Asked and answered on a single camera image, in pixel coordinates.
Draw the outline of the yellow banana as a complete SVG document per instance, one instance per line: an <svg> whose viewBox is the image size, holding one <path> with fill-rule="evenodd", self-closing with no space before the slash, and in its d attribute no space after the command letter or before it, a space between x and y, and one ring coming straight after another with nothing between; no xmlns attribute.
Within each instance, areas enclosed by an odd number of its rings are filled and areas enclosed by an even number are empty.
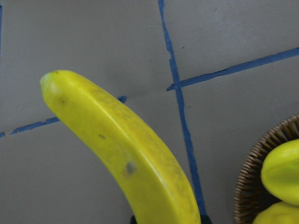
<svg viewBox="0 0 299 224"><path fill-rule="evenodd" d="M139 224L199 224L192 187L157 134L87 78L56 70L40 80L53 113L104 163Z"/></svg>
<svg viewBox="0 0 299 224"><path fill-rule="evenodd" d="M262 211L253 224L298 224L299 208L285 202L278 202Z"/></svg>

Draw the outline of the brown wicker basket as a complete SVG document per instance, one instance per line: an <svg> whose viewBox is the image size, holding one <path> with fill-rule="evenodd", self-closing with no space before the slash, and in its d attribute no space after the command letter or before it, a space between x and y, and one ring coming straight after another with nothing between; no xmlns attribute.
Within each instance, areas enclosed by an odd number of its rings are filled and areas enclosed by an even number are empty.
<svg viewBox="0 0 299 224"><path fill-rule="evenodd" d="M299 115L295 114L270 129L250 150L239 172L234 195L234 222L251 224L256 216L281 200L263 186L261 169L266 156L276 147L299 138Z"/></svg>

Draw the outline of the yellow starfruit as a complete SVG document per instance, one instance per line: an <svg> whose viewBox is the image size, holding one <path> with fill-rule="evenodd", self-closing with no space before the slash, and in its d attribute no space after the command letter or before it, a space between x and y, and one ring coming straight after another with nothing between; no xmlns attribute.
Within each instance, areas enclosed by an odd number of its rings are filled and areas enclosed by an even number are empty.
<svg viewBox="0 0 299 224"><path fill-rule="evenodd" d="M299 205L299 140L279 145L266 156L261 180L264 187L278 199Z"/></svg>

